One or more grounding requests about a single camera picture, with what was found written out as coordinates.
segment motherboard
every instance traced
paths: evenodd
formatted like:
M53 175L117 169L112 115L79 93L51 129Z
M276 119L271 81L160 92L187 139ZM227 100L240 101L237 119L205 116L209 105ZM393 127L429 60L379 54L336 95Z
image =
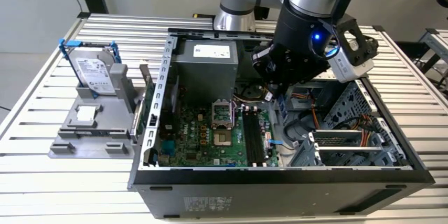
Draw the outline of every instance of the motherboard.
M160 166L277 166L276 150L268 145L272 136L268 112L253 108L244 111L233 108L232 103L228 105L229 109L224 104L181 108L177 131L161 142ZM216 124L213 119L232 125Z

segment slotted aluminum table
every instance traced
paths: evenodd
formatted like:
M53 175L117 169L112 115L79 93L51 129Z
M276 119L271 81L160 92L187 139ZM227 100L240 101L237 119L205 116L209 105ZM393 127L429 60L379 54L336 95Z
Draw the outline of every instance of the slotted aluminum table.
M143 84L139 63L157 77L168 27L211 29L211 19L92 15L76 20L65 39L120 45L128 76ZM273 32L275 22L257 31ZM207 219L181 222L448 223L448 104L388 34L380 42L371 81L436 179L436 184L368 216L332 218ZM49 159L47 153L75 97L77 80L55 50L0 125L0 219L7 223L148 223L152 215L137 193L127 191L132 160Z

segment label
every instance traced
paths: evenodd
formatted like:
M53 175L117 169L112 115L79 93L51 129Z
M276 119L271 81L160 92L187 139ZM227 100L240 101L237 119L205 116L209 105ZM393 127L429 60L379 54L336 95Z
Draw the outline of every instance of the label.
M79 121L92 121L95 118L96 107L93 106L79 106L76 118Z
M105 64L99 59L76 58L89 89L99 94L116 94Z
M264 99L265 99L268 102L271 102L271 99L272 99L272 93L271 93L269 91L268 91L268 93L267 93Z
M231 58L231 47L223 45L195 45L193 57Z
M232 197L184 197L185 210L195 211L228 211Z

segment metal frame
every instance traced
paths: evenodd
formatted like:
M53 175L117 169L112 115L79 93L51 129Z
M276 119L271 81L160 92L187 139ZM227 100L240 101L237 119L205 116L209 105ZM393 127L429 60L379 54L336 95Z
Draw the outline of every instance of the metal frame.
M276 23L271 21L256 23L259 32L273 33L275 26ZM212 20L92 14L76 28L73 37L91 42L115 40L120 45L123 63L129 67L128 77L135 86L143 86L144 80L137 78L141 75L139 62L148 64L156 80L168 27L212 29ZM209 219L208 222L448 222L445 105L427 90L428 84L420 81L425 77L417 78L413 73L417 70L411 71L404 64L404 54L393 51L389 46L395 44L393 41L384 39L372 26L363 26L361 31L380 40L380 54L373 58L375 68L369 72L371 82L436 179L435 186L367 216ZM45 157L53 141L51 138L73 103L76 83L65 60L53 60L51 64L45 64L27 88L28 94L20 98L0 127L0 131L5 131L0 140L0 191L7 192L3 194L5 207L13 206L16 210L8 212L9 217L3 218L4 223L64 222L68 218L79 223L91 222L92 218L107 223L153 221L141 199L135 193L123 192L127 188L129 162L113 159L55 161Z
M71 26L71 28L69 28L65 36L64 36L65 40L69 40L69 39L75 38L75 36L77 35L79 31L83 28L83 25L84 25L85 21L87 21L85 19L80 19L80 18L77 18L75 20L75 23L72 24L72 26ZM27 103L29 97L32 96L33 92L36 91L37 86L40 85L41 81L44 80L44 77L48 76L48 74L51 73L51 70L55 69L55 67L56 67L55 62L57 61L57 59L60 59L60 55L61 55L60 50L56 47L53 53L51 54L48 60L44 63L44 66L41 67L35 79L29 83L28 88L23 92L21 97L19 98L16 104L13 105L13 107L11 109L11 112L8 113L5 119L3 120L3 122L0 124L0 139L5 134L7 129L12 124L12 121L16 119L24 104Z

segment ram slot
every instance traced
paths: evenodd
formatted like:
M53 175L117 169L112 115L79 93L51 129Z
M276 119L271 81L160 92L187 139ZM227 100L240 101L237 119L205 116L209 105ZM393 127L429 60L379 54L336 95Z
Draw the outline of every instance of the ram slot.
M256 111L243 112L244 141L248 164L261 166L264 162L264 151L260 133L260 124Z

